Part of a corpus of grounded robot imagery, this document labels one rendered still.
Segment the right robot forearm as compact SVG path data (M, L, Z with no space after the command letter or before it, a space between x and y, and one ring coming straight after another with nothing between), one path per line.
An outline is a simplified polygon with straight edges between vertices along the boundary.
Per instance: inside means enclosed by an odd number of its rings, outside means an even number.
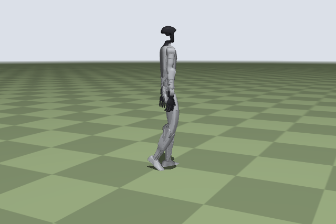
M170 91L170 96L174 95L175 73L176 73L175 69L172 68L172 69L169 70L169 74L168 74L168 77L167 77L167 91Z

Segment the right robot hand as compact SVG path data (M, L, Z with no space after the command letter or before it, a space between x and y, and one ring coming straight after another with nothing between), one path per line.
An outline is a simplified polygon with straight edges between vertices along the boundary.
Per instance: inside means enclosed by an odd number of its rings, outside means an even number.
M167 92L167 97L169 99L167 101L167 106L166 106L165 111L167 110L166 112L170 112L170 111L173 111L174 106L176 106L176 104L175 104L175 100L173 99L174 95L170 96L170 91Z

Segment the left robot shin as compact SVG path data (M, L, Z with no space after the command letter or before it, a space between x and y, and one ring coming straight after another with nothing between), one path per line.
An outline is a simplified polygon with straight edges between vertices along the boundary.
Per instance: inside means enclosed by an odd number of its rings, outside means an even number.
M165 150L165 160L169 160L168 162L171 162L171 155L172 155L172 148L173 148L173 143L174 143L174 138L171 141L170 145L168 148Z

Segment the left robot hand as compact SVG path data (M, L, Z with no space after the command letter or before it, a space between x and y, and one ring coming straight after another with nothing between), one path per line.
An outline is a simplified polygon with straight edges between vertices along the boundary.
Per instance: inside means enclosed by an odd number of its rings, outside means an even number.
M161 89L161 94L162 94L162 89ZM162 102L161 102L162 101ZM167 105L167 103L165 104L165 102L163 101L163 97L162 97L162 95L160 96L160 103L159 103L159 106L164 106L164 108L165 108L165 105Z

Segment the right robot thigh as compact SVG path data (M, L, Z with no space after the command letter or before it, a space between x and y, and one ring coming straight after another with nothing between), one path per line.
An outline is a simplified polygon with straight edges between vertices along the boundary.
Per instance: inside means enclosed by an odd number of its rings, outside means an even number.
M167 103L168 99L169 98L167 97L167 91L166 91L166 93L164 94L165 103ZM169 129L171 131L170 137L173 134L175 134L175 131L176 131L176 128L177 128L177 125L178 125L178 120L179 120L179 109L178 109L179 105L178 105L176 94L174 94L173 99L175 100L176 106L174 106L173 111L167 112L167 117L168 117L168 122L169 122L169 126L167 126L167 127L169 127Z

